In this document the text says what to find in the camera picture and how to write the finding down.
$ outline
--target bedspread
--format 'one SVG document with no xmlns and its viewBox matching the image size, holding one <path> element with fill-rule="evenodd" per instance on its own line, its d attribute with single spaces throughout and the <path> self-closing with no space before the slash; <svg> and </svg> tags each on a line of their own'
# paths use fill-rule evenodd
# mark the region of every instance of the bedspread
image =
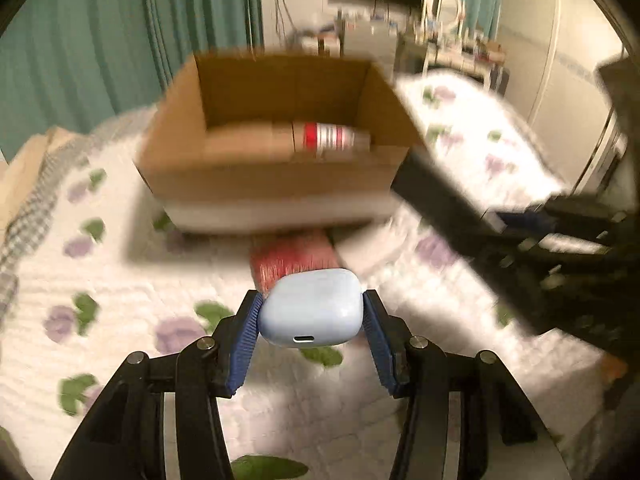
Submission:
<svg viewBox="0 0 640 480">
<path fill-rule="evenodd" d="M 399 83 L 398 92 L 434 158 L 479 210 L 525 206 L 562 189 L 530 132 L 474 84 L 435 73 Z M 133 163 L 152 114 L 132 112 L 63 148 L 8 233 L 0 426 L 34 480 L 50 478 L 129 352 L 179 351 L 254 287 L 248 255 L 256 237 L 188 237 L 162 216 Z M 494 350 L 567 446 L 599 409 L 600 352 L 558 331 L 524 333 L 409 208 L 392 226 L 405 245 L 361 276 L 363 286 L 445 351 Z M 244 386 L 219 406 L 239 478 L 250 478 L 243 464 L 262 468 L 260 478 L 284 478 L 270 468 L 291 478 L 388 478 L 402 403 L 380 386 L 361 335 L 307 355 L 258 338 Z"/>
</svg>

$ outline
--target bed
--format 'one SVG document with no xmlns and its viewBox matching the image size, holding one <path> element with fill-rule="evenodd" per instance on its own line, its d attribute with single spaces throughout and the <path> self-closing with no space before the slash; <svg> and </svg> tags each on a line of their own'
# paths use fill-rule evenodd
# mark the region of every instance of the bed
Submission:
<svg viewBox="0 0 640 480">
<path fill-rule="evenodd" d="M 564 189 L 533 132 L 476 83 L 429 72 L 399 81 L 398 93 L 434 158 L 478 210 L 526 206 Z M 34 480 L 50 478 L 129 352 L 179 351 L 254 288 L 248 256 L 259 237 L 194 239 L 161 221 L 133 163 L 154 111 L 109 120 L 47 155 L 6 232 L 0 426 Z M 584 448 L 576 445 L 602 405 L 602 353 L 558 331 L 528 335 L 406 206 L 389 226 L 402 235 L 401 250 L 359 276 L 362 285 L 445 351 L 494 350 L 579 469 Z M 359 335 L 312 359 L 259 338 L 244 387 L 219 406 L 231 460 L 285 459 L 292 478 L 385 479 L 403 405 L 380 386 Z M 167 471 L 175 478 L 175 465 Z"/>
</svg>

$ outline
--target cardboard box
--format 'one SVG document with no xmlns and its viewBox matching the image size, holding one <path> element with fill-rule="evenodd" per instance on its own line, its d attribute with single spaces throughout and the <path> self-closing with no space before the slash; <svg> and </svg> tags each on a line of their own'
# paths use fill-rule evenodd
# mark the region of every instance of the cardboard box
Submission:
<svg viewBox="0 0 640 480">
<path fill-rule="evenodd" d="M 253 150 L 226 126 L 319 122 L 371 135 L 370 152 Z M 178 72 L 148 131 L 138 169 L 172 221 L 193 232 L 246 233 L 389 216 L 390 184 L 422 139 L 370 61 L 292 54 L 196 54 Z"/>
</svg>

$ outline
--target cable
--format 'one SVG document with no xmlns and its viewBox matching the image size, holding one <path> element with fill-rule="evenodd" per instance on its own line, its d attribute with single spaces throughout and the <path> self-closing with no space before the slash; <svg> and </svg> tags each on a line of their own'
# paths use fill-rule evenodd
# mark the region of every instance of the cable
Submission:
<svg viewBox="0 0 640 480">
<path fill-rule="evenodd" d="M 282 9 L 280 9 L 280 0 L 274 0 L 275 8 L 276 8 L 276 36 L 278 37 L 278 41 L 280 42 L 280 46 L 282 46 L 282 40 L 286 40 L 286 34 L 284 30 L 284 17 L 282 15 Z M 282 5 L 284 6 L 284 10 L 287 13 L 287 18 L 289 19 L 289 25 L 293 32 L 297 32 L 298 28 L 293 23 L 293 19 L 291 18 L 291 13 L 289 12 L 289 7 L 287 7 L 287 1 L 282 0 Z"/>
</svg>

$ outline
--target floral bedspread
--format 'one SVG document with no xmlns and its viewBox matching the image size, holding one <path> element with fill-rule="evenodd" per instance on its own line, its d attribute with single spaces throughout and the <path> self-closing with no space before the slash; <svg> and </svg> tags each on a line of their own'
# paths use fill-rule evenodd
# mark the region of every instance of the floral bedspread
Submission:
<svg viewBox="0 0 640 480">
<path fill-rule="evenodd" d="M 532 133 L 473 83 L 435 73 L 398 91 L 436 160 L 479 210 L 561 189 Z M 179 351 L 254 286 L 248 255 L 260 240 L 178 232 L 133 164 L 142 136 L 137 126 L 79 154 L 58 187 L 49 233 L 20 262 L 1 337 L 0 426 L 34 480 L 50 478 L 128 353 Z M 600 405 L 600 353 L 559 332 L 526 335 L 410 209 L 392 226 L 406 243 L 394 261 L 361 276 L 363 287 L 445 351 L 493 349 L 567 446 Z M 237 479 L 388 478 L 402 404 L 380 386 L 361 335 L 304 353 L 259 339 L 244 387 L 219 404 Z"/>
</svg>

